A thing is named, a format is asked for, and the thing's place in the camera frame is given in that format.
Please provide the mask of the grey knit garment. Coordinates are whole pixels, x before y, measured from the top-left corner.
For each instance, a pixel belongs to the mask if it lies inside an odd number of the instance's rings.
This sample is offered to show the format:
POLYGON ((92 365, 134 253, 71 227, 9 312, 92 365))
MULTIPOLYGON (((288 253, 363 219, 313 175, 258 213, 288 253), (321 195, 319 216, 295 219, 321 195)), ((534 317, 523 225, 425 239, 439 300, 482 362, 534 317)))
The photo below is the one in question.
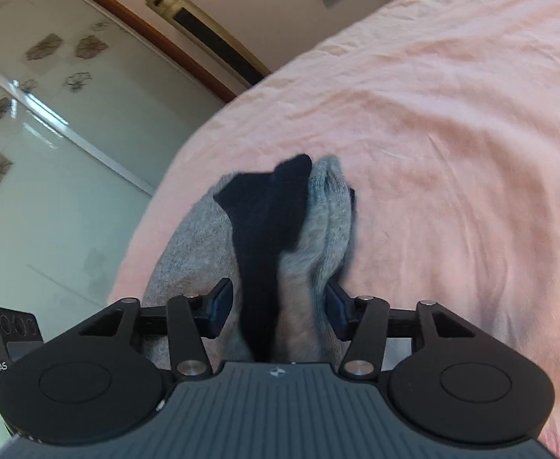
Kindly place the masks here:
MULTIPOLYGON (((146 307, 163 307, 174 296, 205 295, 220 279, 231 279, 233 307, 220 336, 206 343, 214 366, 221 361, 254 361, 239 331, 242 283, 231 224, 213 199, 236 174, 222 176, 182 219, 153 269, 143 297, 146 307)), ((350 260, 354 217, 354 191, 337 156, 312 161, 299 242, 279 262, 280 316, 274 358, 269 363, 338 363, 341 349, 325 316, 324 289, 328 280, 341 276, 350 260)))

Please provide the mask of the navy blue knit garment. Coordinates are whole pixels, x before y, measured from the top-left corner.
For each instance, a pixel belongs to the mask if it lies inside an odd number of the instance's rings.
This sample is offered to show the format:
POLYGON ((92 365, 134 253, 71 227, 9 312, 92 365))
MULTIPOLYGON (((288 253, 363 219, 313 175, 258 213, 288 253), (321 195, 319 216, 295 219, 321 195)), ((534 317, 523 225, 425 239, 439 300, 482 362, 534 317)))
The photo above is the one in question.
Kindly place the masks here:
POLYGON ((242 283, 239 331, 252 358, 274 358, 280 316, 279 262, 299 242, 312 161, 296 155, 271 172, 239 173, 213 199, 229 218, 242 283))

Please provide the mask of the pink bed sheet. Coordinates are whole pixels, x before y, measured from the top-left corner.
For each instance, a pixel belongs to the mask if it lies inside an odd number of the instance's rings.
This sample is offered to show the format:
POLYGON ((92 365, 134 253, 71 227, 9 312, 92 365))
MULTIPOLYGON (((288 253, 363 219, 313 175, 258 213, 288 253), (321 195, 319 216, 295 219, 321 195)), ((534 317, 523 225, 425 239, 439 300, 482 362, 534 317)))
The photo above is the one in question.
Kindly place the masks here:
POLYGON ((347 291, 440 301, 543 368, 560 457, 560 0, 395 0, 296 57, 181 148, 112 297, 222 175, 297 153, 356 191, 347 291))

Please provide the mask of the white glass wardrobe door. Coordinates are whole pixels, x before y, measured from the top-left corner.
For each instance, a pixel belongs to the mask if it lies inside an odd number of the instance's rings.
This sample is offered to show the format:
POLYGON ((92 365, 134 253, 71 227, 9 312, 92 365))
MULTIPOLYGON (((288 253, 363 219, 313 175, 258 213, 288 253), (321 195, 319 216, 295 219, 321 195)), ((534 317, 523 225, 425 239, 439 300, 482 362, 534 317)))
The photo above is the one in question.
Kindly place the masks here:
POLYGON ((90 0, 0 0, 0 307, 44 339, 102 309, 174 155, 221 107, 90 0))

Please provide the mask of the gold tower air conditioner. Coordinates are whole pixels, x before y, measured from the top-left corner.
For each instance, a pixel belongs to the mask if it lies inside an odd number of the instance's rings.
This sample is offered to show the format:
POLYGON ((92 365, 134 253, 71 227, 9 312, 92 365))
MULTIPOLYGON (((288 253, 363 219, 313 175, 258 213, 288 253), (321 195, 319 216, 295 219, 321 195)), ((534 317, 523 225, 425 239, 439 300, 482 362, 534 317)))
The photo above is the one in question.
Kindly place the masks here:
POLYGON ((191 39, 247 88, 272 73, 237 38, 191 0, 144 1, 152 11, 191 39))

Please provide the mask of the brown wooden door frame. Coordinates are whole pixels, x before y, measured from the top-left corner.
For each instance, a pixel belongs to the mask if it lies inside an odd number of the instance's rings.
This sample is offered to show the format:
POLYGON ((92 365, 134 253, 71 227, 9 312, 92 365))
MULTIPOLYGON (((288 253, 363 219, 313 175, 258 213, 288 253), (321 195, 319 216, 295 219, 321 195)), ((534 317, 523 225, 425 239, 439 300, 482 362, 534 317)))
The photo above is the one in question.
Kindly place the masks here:
POLYGON ((137 16, 127 6, 121 4, 118 0, 91 0, 93 3, 101 6, 103 10, 109 11, 110 15, 117 18, 121 24, 126 24, 127 28, 135 31, 137 35, 152 45, 156 50, 161 52, 170 59, 175 65, 183 68, 201 85, 207 88, 211 93, 220 98, 225 104, 230 103, 236 97, 226 85, 217 79, 212 73, 208 72, 200 63, 194 60, 188 53, 179 46, 171 42, 167 36, 163 35, 158 29, 146 23, 137 16))

